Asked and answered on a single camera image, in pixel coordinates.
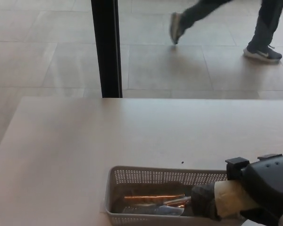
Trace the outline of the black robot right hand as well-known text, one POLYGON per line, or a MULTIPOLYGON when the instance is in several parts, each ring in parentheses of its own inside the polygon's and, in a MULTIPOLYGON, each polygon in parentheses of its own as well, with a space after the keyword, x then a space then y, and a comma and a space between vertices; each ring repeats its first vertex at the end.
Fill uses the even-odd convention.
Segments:
POLYGON ((241 211, 248 220, 266 226, 283 226, 283 155, 268 154, 250 163, 242 157, 225 161, 228 180, 238 180, 259 205, 241 211))

